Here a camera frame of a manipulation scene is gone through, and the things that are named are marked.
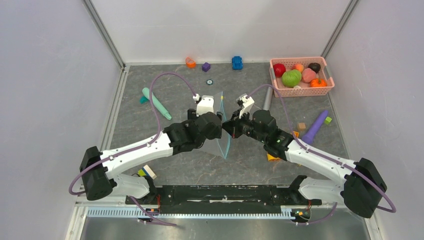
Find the clear zip top bag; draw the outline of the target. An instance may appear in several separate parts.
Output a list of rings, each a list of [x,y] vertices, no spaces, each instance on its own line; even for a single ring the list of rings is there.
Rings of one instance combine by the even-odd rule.
[[[228,120],[224,107],[224,93],[222,91],[215,95],[202,95],[196,110],[201,114],[206,112],[213,112],[214,114],[221,113],[221,123]],[[206,139],[199,150],[226,159],[230,144],[231,136],[222,128],[220,138]]]

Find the green toy cabbage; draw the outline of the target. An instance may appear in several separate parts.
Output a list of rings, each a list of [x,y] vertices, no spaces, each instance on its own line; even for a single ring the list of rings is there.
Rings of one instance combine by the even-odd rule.
[[[294,88],[300,83],[301,79],[302,74],[297,69],[286,71],[281,77],[282,84],[288,88]]]

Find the pink plastic basket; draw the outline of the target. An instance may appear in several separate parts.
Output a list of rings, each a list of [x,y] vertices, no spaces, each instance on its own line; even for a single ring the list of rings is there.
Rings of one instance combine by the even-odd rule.
[[[307,67],[311,63],[318,63],[321,66],[320,71],[316,74],[318,79],[323,79],[327,86],[310,87],[309,83],[300,81],[298,84],[300,88],[286,87],[283,85],[282,79],[275,76],[274,65],[283,64],[286,70],[291,70],[293,65],[302,64]],[[324,96],[335,87],[335,82],[329,74],[328,64],[324,57],[310,56],[310,57],[289,57],[289,58],[271,58],[269,60],[269,74],[271,84],[276,88],[273,95],[277,98],[279,92],[282,97],[313,97]]]

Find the red toy apple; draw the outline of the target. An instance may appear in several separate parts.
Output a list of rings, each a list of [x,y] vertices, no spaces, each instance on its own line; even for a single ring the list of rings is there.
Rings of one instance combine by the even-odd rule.
[[[276,63],[272,66],[272,68],[276,78],[281,78],[287,71],[285,65],[282,63]]]

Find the orange toy pumpkin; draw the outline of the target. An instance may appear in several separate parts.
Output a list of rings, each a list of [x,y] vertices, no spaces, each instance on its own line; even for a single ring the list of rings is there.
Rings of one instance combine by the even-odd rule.
[[[314,78],[313,80],[311,80],[309,82],[309,86],[311,88],[324,88],[327,87],[327,81],[325,79],[322,78]]]

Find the pink toy peach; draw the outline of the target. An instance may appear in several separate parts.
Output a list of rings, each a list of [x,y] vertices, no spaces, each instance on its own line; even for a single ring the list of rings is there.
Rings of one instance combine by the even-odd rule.
[[[317,78],[317,73],[311,68],[306,68],[301,73],[301,81],[304,83],[310,83],[313,79]]]

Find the orange peach toy fruit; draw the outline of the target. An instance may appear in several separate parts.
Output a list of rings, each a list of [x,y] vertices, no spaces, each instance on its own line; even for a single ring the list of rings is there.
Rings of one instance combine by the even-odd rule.
[[[300,73],[302,73],[302,72],[304,71],[305,67],[304,67],[304,65],[303,65],[303,64],[296,63],[296,64],[294,64],[294,65],[292,66],[292,68],[291,68],[291,69],[292,69],[292,70],[297,70],[297,71],[299,71]]]

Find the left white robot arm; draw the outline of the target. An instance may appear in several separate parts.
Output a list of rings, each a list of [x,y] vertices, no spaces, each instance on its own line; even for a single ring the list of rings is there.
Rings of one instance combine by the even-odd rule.
[[[165,127],[159,136],[113,149],[99,151],[96,146],[88,148],[79,170],[84,194],[89,201],[109,195],[126,195],[153,203],[157,190],[151,177],[134,177],[124,172],[152,160],[191,152],[201,148],[208,140],[222,136],[221,112],[207,112],[196,116],[194,110],[187,111],[189,119]]]

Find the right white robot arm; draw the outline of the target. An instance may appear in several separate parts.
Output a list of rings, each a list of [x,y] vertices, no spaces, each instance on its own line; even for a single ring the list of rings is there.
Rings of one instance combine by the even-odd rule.
[[[370,218],[387,191],[387,185],[374,163],[366,158],[354,161],[340,158],[312,147],[277,126],[268,110],[257,110],[239,116],[236,111],[222,128],[234,139],[242,135],[263,143],[273,157],[300,164],[326,180],[302,176],[300,183],[289,189],[289,199],[295,204],[308,200],[344,203],[353,213]]]

